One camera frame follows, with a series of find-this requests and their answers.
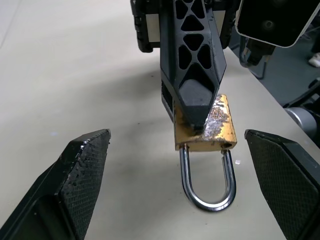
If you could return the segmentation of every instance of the padlock shackle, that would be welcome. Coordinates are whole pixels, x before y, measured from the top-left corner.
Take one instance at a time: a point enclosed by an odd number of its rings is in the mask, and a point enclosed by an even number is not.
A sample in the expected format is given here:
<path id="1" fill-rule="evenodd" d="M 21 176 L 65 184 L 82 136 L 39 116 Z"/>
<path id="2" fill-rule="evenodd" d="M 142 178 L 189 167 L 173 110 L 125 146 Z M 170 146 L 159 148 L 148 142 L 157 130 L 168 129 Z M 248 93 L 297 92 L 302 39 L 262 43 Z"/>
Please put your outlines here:
<path id="1" fill-rule="evenodd" d="M 208 203 L 201 200 L 193 190 L 188 146 L 185 144 L 180 148 L 181 177 L 184 193 L 189 201 L 197 208 L 207 212 L 218 212 L 226 209 L 234 201 L 236 196 L 236 178 L 232 164 L 231 153 L 229 150 L 223 150 L 222 154 L 222 164 L 225 177 L 225 193 L 220 201 Z"/>

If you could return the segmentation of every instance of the camera lens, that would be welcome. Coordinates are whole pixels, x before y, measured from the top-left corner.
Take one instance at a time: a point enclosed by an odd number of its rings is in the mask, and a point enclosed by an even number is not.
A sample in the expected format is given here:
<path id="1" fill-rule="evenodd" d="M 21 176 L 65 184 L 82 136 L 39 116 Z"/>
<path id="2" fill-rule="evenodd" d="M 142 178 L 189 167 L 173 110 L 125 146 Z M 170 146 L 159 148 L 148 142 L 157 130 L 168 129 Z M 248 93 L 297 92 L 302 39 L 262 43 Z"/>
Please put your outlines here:
<path id="1" fill-rule="evenodd" d="M 268 32 L 271 32 L 275 28 L 273 21 L 265 20 L 262 22 L 262 29 Z"/>

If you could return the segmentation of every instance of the black plastic tool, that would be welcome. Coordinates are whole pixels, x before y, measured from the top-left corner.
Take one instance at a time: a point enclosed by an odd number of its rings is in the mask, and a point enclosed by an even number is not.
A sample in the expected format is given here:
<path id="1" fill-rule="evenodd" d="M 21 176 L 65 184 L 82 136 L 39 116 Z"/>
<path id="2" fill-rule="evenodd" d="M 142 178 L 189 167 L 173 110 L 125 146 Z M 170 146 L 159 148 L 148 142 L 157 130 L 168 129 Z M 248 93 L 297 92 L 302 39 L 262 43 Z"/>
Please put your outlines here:
<path id="1" fill-rule="evenodd" d="M 176 102 L 187 123 L 199 132 L 225 73 L 222 45 L 229 44 L 238 7 L 238 0 L 131 0 L 139 49 L 150 53 L 160 47 L 164 107 L 172 119 Z M 220 36 L 213 10 L 226 11 Z M 158 23 L 148 22 L 150 16 Z M 150 41 L 154 32 L 159 39 Z"/>
<path id="2" fill-rule="evenodd" d="M 0 229 L 1 240 L 83 240 L 99 195 L 111 134 L 72 140 Z"/>
<path id="3" fill-rule="evenodd" d="M 262 194 L 288 240 L 320 239 L 320 165 L 296 142 L 247 130 Z"/>

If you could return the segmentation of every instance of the worn paint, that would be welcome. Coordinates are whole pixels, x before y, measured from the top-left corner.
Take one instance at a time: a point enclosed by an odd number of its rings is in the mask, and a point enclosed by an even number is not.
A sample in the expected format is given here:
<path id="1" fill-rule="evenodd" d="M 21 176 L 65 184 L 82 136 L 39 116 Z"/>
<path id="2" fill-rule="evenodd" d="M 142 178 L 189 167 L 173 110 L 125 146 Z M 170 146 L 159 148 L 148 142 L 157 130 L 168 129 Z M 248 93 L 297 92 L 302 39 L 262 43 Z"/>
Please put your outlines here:
<path id="1" fill-rule="evenodd" d="M 194 132 L 188 126 L 180 108 L 174 106 L 175 149 L 187 144 L 190 152 L 210 152 L 232 149 L 237 144 L 226 95 L 220 94 L 215 99 L 207 118 L 204 131 Z"/>

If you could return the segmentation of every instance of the floor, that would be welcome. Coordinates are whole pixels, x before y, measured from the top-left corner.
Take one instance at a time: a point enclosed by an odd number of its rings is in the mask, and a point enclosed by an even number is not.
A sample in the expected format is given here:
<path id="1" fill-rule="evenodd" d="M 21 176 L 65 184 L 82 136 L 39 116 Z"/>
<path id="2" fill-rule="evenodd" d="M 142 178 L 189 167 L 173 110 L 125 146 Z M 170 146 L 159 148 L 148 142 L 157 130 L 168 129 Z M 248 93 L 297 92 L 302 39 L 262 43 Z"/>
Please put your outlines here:
<path id="1" fill-rule="evenodd" d="M 310 35 L 311 40 L 300 39 L 293 47 L 277 47 L 271 56 L 265 78 L 260 82 L 281 105 L 300 96 L 308 89 L 308 85 L 320 76 L 320 70 L 308 64 L 315 34 Z M 234 30 L 232 32 L 231 46 L 238 43 L 240 37 Z M 233 51 L 239 54 L 239 48 Z M 252 70 L 260 74 L 262 64 Z"/>

